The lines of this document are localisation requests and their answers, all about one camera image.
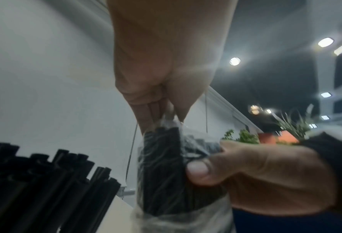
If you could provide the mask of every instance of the bundle of black straws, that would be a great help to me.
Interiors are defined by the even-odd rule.
[[[138,158],[137,204],[141,209],[135,215],[138,231],[231,232],[232,211],[224,187],[196,186],[185,171],[188,162],[220,151],[218,142],[183,135],[178,126],[147,132]],[[218,202],[224,202],[224,206],[216,206]],[[223,216],[224,223],[214,227],[209,221],[216,216]]]
[[[0,143],[0,232],[95,233],[120,184],[110,169],[88,156],[58,150],[48,155],[16,156],[19,147]]]

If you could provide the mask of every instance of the clear plastic wrap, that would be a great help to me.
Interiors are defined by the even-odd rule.
[[[138,155],[135,233],[234,232],[231,203],[222,185],[200,187],[185,167],[221,151],[218,140],[162,120],[144,134]]]

